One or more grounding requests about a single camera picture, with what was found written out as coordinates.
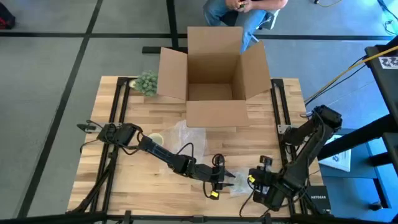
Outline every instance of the sticker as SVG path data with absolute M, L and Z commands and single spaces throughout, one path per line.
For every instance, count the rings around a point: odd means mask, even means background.
M 254 181 L 256 181 L 256 180 L 255 180 L 255 178 L 252 175 L 249 175 L 249 181 L 254 183 Z
M 211 196 L 218 197 L 218 193 L 212 191 L 212 192 L 211 192 Z
M 398 69 L 398 57 L 379 57 L 383 69 Z

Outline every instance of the hand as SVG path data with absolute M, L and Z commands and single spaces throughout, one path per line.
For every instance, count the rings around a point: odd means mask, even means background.
M 225 4 L 229 9 L 239 9 L 239 0 L 225 0 Z
M 241 4 L 243 5 L 242 8 L 237 9 L 238 12 L 249 12 L 253 9 L 253 2 L 251 0 L 242 1 Z

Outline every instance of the concrete floor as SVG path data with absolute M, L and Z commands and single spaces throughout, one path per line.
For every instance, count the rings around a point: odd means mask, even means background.
M 84 33 L 96 0 L 3 0 L 17 17 L 14 30 L 2 32 Z M 201 7 L 205 1 L 175 0 L 177 27 L 186 33 L 187 26 L 205 25 Z M 398 7 L 386 1 L 396 14 Z M 385 15 L 376 0 L 349 0 L 335 7 L 322 8 L 309 0 L 289 1 L 273 30 L 259 34 L 274 35 L 387 35 L 382 24 Z M 165 1 L 103 0 L 94 33 L 169 32 Z M 16 216 L 29 184 L 38 156 L 70 75 L 82 38 L 0 37 L 0 131 L 3 154 L 0 157 L 0 219 Z M 300 79 L 304 97 L 348 68 L 364 55 L 364 48 L 385 41 L 339 40 L 264 40 L 272 77 Z M 30 216 L 63 213 L 79 161 L 78 148 L 84 133 L 76 124 L 90 117 L 102 75 L 137 75 L 157 71 L 158 55 L 142 55 L 144 45 L 170 45 L 170 39 L 91 38 L 79 67 L 67 107 L 62 117 L 48 162 L 37 189 Z M 387 113 L 382 96 L 369 69 L 311 103 L 326 104 L 343 115 L 345 128 L 358 128 Z M 372 142 L 375 153 L 385 151 L 380 142 Z M 398 206 L 394 188 L 398 180 L 391 166 L 380 168 L 387 178 L 388 196 L 393 209 L 369 212 L 361 205 L 374 202 L 374 191 L 358 193 L 358 200 L 345 205 L 332 203 L 338 217 L 365 215 L 368 220 L 391 220 Z M 361 186 L 363 180 L 325 180 L 336 189 Z

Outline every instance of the butcher block tabletop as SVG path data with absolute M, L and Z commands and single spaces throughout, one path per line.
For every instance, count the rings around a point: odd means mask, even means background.
M 90 118 L 92 121 L 108 122 L 117 80 L 115 76 L 102 77 Z M 284 78 L 283 81 L 291 122 L 301 125 L 307 119 L 300 117 L 305 113 L 305 107 L 299 80 Z M 283 118 L 279 91 L 277 98 L 280 117 Z M 119 100 L 115 121 L 118 120 L 121 102 Z M 260 156 L 265 155 L 273 158 L 272 171 L 280 170 L 282 163 L 270 91 L 247 100 L 247 106 L 250 126 L 206 129 L 207 150 L 202 163 L 211 166 L 211 158 L 220 153 L 225 156 L 226 168 L 236 172 L 245 167 L 255 168 L 259 165 Z M 184 101 L 164 96 L 144 97 L 137 91 L 130 91 L 124 122 L 140 126 L 144 134 L 159 133 L 184 119 Z M 94 140 L 97 134 L 87 134 L 86 142 Z M 102 150 L 103 143 L 99 141 L 83 148 L 68 210 L 77 207 L 94 186 Z M 318 170 L 318 161 L 314 160 L 310 173 Z M 311 175 L 310 181 L 312 185 L 323 185 L 320 172 Z M 98 210 L 101 210 L 103 194 L 104 187 L 99 195 Z M 124 215 L 126 210 L 131 210 L 133 215 L 238 217 L 239 209 L 248 196 L 232 196 L 229 189 L 224 188 L 219 200 L 211 200 L 203 195 L 201 181 L 174 174 L 164 162 L 144 151 L 128 156 L 120 149 L 108 214 Z M 295 207 L 296 212 L 300 212 L 298 202 Z M 265 206 L 250 200 L 243 216 L 259 217 L 266 210 Z M 270 214 L 272 217 L 290 216 L 288 207 L 278 212 L 271 211 Z

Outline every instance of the open cardboard box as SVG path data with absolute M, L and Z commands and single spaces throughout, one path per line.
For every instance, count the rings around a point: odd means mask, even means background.
M 248 126 L 246 100 L 271 88 L 264 44 L 242 27 L 188 27 L 188 54 L 162 48 L 157 93 L 187 101 L 187 126 Z

